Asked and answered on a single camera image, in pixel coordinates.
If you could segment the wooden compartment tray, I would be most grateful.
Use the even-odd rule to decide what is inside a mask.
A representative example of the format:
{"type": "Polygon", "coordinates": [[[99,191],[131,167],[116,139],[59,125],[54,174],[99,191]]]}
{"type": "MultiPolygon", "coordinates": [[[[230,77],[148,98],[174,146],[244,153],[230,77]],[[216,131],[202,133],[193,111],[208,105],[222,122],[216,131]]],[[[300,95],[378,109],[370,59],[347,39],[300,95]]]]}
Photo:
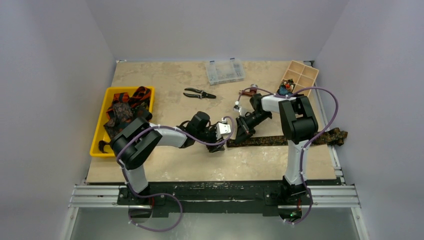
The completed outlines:
{"type": "Polygon", "coordinates": [[[293,93],[315,85],[319,70],[303,62],[292,60],[283,74],[280,85],[294,84],[293,93]]]}

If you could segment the dark brown patterned tie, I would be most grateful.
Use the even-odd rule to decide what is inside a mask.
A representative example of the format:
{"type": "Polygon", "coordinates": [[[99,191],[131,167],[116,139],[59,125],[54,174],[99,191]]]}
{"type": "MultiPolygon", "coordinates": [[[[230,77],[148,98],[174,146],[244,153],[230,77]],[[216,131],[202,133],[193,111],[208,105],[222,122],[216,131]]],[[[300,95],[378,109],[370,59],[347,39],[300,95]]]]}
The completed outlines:
{"type": "MultiPolygon", "coordinates": [[[[329,131],[324,132],[317,139],[315,139],[311,145],[329,145],[329,146],[342,146],[345,139],[348,137],[348,132],[340,130],[335,127],[329,131]]],[[[287,146],[288,140],[283,135],[276,136],[261,136],[261,137],[250,137],[241,144],[235,144],[234,139],[230,139],[226,142],[228,148],[239,148],[239,147],[269,147],[269,146],[287,146]]]]}

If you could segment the yellow plastic bin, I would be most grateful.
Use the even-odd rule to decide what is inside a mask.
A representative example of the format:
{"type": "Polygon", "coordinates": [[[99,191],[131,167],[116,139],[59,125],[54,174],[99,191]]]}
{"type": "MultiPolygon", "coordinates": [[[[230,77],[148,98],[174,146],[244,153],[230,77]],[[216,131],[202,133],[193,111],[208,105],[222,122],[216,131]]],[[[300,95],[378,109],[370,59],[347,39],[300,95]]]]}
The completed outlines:
{"type": "MultiPolygon", "coordinates": [[[[138,87],[138,86],[118,86],[120,88],[125,88],[125,87],[138,87]]],[[[155,100],[155,87],[153,87],[154,90],[154,97],[153,97],[153,103],[151,106],[151,109],[149,110],[150,112],[153,112],[153,105],[154,105],[154,100],[155,100]]],[[[89,154],[92,157],[98,157],[98,158],[112,158],[114,157],[114,152],[111,149],[110,146],[106,145],[103,149],[99,148],[99,143],[101,141],[104,141],[106,143],[110,142],[111,139],[108,136],[108,134],[106,133],[106,130],[104,129],[104,124],[109,120],[106,114],[106,93],[107,93],[107,89],[106,92],[104,94],[103,97],[103,102],[102,102],[102,106],[100,108],[100,114],[97,120],[97,124],[96,124],[96,128],[95,128],[95,132],[94,132],[94,136],[92,139],[92,144],[90,147],[90,151],[89,154]]]]}

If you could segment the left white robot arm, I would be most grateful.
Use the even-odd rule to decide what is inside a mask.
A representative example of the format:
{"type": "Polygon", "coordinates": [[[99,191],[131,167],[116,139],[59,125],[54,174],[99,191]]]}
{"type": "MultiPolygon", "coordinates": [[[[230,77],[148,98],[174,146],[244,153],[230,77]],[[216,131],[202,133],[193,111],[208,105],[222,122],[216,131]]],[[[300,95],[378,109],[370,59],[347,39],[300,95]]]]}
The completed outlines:
{"type": "Polygon", "coordinates": [[[225,149],[230,136],[231,126],[226,117],[212,124],[210,116],[199,111],[190,120],[174,127],[153,124],[144,117],[137,117],[113,137],[109,145],[130,189],[130,199],[142,205],[149,199],[144,163],[156,147],[185,149],[200,143],[214,153],[225,149]]]}

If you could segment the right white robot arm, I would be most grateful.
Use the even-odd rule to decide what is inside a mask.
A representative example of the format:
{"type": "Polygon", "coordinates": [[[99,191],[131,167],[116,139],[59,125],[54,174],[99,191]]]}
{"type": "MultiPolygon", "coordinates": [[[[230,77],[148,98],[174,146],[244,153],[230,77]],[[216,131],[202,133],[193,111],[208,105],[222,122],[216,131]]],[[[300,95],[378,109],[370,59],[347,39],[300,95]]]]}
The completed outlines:
{"type": "Polygon", "coordinates": [[[310,140],[318,131],[318,122],[307,96],[290,98],[273,94],[257,93],[249,100],[253,112],[236,118],[237,132],[235,143],[241,144],[256,131],[255,127],[272,113],[279,114],[283,136],[287,140],[287,167],[282,178],[280,196],[288,204],[294,203],[307,192],[306,162],[310,140]]]}

